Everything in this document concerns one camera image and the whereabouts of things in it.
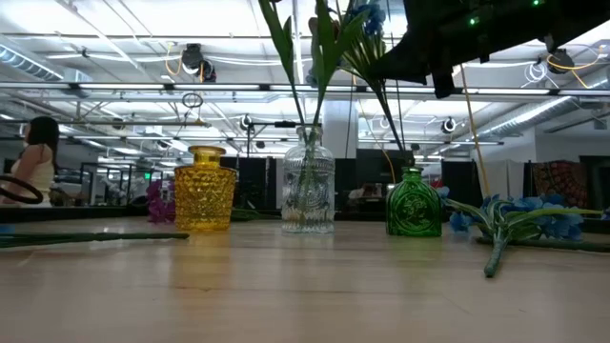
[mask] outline yellow glass vase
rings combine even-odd
[[[190,147],[192,166],[175,169],[175,225],[183,232],[226,231],[236,171],[220,167],[226,151],[217,147]]]

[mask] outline ceiling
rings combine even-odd
[[[401,37],[406,31],[406,19],[402,0],[390,1],[390,16],[384,29],[388,44],[391,37]],[[177,69],[175,58],[187,43],[200,43],[204,54],[213,59],[218,84],[284,84],[286,75],[278,64],[278,56],[269,30],[258,3],[255,0],[76,0],[73,4],[80,15],[75,15],[56,1],[51,0],[3,0],[0,2],[0,32],[20,50],[32,53],[51,69],[64,72],[74,69],[83,72],[92,82],[122,83],[192,83],[194,77],[181,72],[172,75],[162,58],[170,56],[172,71]],[[343,8],[347,0],[339,1]],[[314,15],[315,0],[284,0],[278,3],[280,18],[297,14],[296,23],[300,27],[300,47],[304,59],[302,72],[307,74],[311,67],[311,33],[307,22]],[[101,39],[100,33],[109,40]],[[577,65],[585,65],[596,58],[596,66],[579,71],[580,76],[596,71],[608,63],[605,56],[610,49],[605,43],[610,37],[610,22],[585,33],[565,46]],[[117,53],[123,51],[134,64]],[[555,75],[546,70],[538,70],[531,63],[547,55],[544,45],[531,41],[509,50],[494,53],[491,62],[481,65],[477,61],[465,64],[468,86],[494,88],[555,88],[574,85],[575,77],[571,73]],[[13,71],[0,64],[0,81],[39,81]],[[462,78],[455,72],[455,83],[462,86]],[[344,72],[337,72],[334,85],[349,85],[351,77]],[[400,83],[401,87],[411,86]],[[39,101],[74,116],[77,102],[62,99],[61,96],[50,97],[48,91],[18,91],[29,99]],[[126,92],[127,94],[144,94],[145,92]],[[112,91],[104,94],[116,95]],[[297,113],[294,100],[285,92],[258,92],[252,95],[247,92],[206,91],[201,92],[205,103],[197,110],[189,111],[180,101],[131,101],[100,102],[81,101],[80,114],[93,109],[87,120],[111,120],[121,117],[134,121],[157,121],[157,126],[164,123],[185,120],[194,121],[200,117],[213,126],[211,128],[166,126],[161,128],[165,136],[182,135],[184,137],[237,137],[244,132],[238,129],[239,121],[248,113],[253,119],[262,122],[278,120],[296,121]],[[387,122],[382,119],[382,112],[377,101],[371,97],[357,97],[358,115],[369,121],[371,130],[358,128],[360,137],[386,138],[391,134]],[[309,118],[314,115],[316,100],[305,97],[302,100]],[[477,125],[487,123],[518,106],[515,100],[505,101],[502,98],[480,97],[472,103]],[[461,124],[468,124],[468,108],[462,98],[449,98],[442,101],[433,98],[401,97],[400,111],[398,101],[392,100],[391,107],[396,122],[402,116],[404,134],[407,139],[419,140],[452,140],[453,135],[444,134],[440,123],[449,117],[454,118],[461,131],[467,131]],[[75,131],[87,132],[94,128],[75,127]],[[117,132],[109,128],[97,130],[105,134],[142,134],[133,127],[129,132]],[[586,129],[571,129],[568,134],[587,134]],[[260,138],[295,137],[293,129],[276,129],[269,127],[262,131]],[[226,148],[230,153],[238,153],[244,144],[228,145],[215,143]],[[259,150],[264,153],[283,153],[294,142],[270,144]],[[371,143],[361,147],[374,148]]]

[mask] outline dark hair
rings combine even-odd
[[[26,137],[29,145],[46,144],[52,150],[52,164],[57,172],[57,146],[59,145],[59,125],[49,116],[39,116],[30,121],[30,133]]]

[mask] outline table surface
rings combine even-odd
[[[0,251],[2,342],[608,342],[610,256],[389,237],[383,223],[285,235],[238,223],[188,241]],[[170,231],[144,218],[31,232]],[[589,235],[589,239],[605,239]]]

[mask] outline textured glass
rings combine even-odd
[[[194,164],[175,169],[175,225],[183,232],[226,231],[236,172],[220,168],[224,149],[190,147]]]
[[[391,235],[440,236],[440,198],[421,182],[421,169],[403,168],[402,182],[388,194],[386,230]]]
[[[321,128],[305,131],[301,127],[296,133],[299,143],[284,157],[282,229],[291,233],[334,232],[335,158],[320,146]]]

